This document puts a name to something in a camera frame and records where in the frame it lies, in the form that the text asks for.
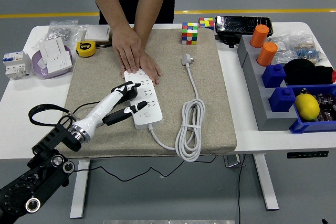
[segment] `robotic arm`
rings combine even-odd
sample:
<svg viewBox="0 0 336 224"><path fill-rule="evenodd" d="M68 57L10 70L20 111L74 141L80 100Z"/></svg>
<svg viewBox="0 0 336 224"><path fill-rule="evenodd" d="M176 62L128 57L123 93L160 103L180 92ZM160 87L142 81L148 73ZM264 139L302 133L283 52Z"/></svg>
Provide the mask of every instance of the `robotic arm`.
<svg viewBox="0 0 336 224"><path fill-rule="evenodd" d="M82 143L87 143L94 137L96 128L103 124L118 123L144 108L147 105L145 101L109 114L118 103L136 97L136 88L139 86L140 84L127 82L112 89L84 119L76 121L69 113L74 120L71 127L66 129L59 123L39 141L32 148L35 156L27 164L30 170L0 189L0 223L12 224L27 213L35 213L61 185L66 187L75 165L55 147L63 142L77 152ZM31 109L30 121L41 125L33 120L33 115L43 110L47 109L42 105Z"/></svg>

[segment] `power plug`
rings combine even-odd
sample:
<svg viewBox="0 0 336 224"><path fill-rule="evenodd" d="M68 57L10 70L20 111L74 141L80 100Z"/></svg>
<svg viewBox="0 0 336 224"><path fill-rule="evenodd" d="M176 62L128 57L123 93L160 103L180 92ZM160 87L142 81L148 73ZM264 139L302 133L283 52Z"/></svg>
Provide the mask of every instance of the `power plug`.
<svg viewBox="0 0 336 224"><path fill-rule="evenodd" d="M192 64L194 63L194 59L189 54L184 54L182 56L182 65L186 65L187 63Z"/></svg>
<svg viewBox="0 0 336 224"><path fill-rule="evenodd" d="M140 83L138 87L138 95L130 100L131 105L135 105L141 101L146 101L148 104L142 110L133 115L135 128L138 130L147 129L149 124L153 126L161 125L163 116L155 93L154 85L145 71L140 69L136 73L124 73L125 81Z"/></svg>

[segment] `tape measure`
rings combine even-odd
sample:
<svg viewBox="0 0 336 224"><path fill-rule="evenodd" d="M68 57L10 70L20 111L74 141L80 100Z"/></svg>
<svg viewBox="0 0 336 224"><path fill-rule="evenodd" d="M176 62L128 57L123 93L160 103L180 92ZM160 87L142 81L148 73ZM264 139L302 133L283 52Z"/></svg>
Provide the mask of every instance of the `tape measure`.
<svg viewBox="0 0 336 224"><path fill-rule="evenodd" d="M90 57L96 53L96 42L80 41L77 42L76 53L82 57Z"/></svg>

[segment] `human hand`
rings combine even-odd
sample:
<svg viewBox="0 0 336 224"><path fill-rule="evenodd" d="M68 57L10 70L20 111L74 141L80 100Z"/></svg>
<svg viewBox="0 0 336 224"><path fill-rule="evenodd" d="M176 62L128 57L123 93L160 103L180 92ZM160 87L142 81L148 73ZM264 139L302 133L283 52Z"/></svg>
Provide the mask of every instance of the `human hand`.
<svg viewBox="0 0 336 224"><path fill-rule="evenodd" d="M140 67L139 51L141 39L129 26L119 27L113 30L113 50L117 54L121 68L128 73L136 73Z"/></svg>
<svg viewBox="0 0 336 224"><path fill-rule="evenodd" d="M149 78L153 81L153 85L159 84L159 76L162 76L161 69L144 50L139 52L140 67L146 72Z"/></svg>

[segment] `white robotic hand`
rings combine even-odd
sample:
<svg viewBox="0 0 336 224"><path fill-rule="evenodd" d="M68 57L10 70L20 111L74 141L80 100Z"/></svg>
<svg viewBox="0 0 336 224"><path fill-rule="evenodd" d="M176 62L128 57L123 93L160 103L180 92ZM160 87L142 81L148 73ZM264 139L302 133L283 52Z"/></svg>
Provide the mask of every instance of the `white robotic hand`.
<svg viewBox="0 0 336 224"><path fill-rule="evenodd" d="M86 143L93 139L96 128L103 124L111 125L120 122L137 113L147 105L147 102L143 101L108 115L129 91L139 86L129 81L113 89L112 93L101 100L84 119L74 122L69 132L80 143Z"/></svg>

